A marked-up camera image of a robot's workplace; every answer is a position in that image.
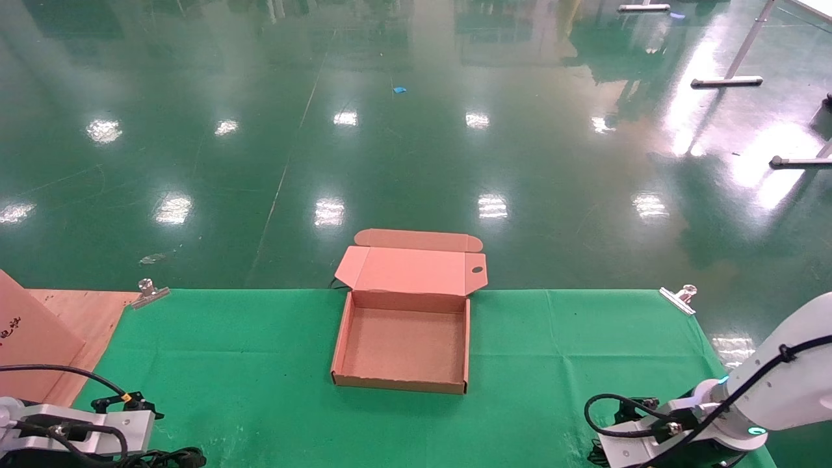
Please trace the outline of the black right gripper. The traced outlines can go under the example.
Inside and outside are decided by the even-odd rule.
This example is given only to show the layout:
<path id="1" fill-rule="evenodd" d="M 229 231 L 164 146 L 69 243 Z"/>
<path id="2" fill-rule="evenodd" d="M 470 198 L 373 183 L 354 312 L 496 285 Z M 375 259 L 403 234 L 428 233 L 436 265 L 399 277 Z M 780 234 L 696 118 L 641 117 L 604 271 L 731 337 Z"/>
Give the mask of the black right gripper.
<path id="1" fill-rule="evenodd" d="M 614 421 L 616 424 L 639 421 L 645 415 L 638 409 L 637 405 L 647 407 L 656 411 L 660 401 L 656 397 L 634 397 L 627 402 L 620 402 L 619 409 L 615 412 Z M 728 445 L 722 445 L 715 439 L 696 439 L 696 441 L 681 447 L 658 462 L 650 464 L 651 467 L 723 467 L 722 463 L 730 465 L 732 462 L 741 459 L 746 455 L 745 450 L 736 450 Z"/>

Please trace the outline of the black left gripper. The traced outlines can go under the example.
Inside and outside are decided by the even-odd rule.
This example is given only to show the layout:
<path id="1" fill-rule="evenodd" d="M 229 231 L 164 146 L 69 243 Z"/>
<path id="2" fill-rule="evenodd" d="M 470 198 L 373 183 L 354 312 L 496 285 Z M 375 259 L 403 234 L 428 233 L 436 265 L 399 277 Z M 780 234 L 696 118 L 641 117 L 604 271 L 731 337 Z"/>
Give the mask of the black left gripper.
<path id="1" fill-rule="evenodd" d="M 91 402 L 95 413 L 105 414 L 112 405 L 122 404 L 122 411 L 149 411 L 155 420 L 164 418 L 153 402 L 142 393 L 128 393 L 122 396 L 98 398 Z M 1 467 L 131 467 L 114 457 L 86 455 L 76 456 L 69 452 L 9 452 L 3 456 Z"/>

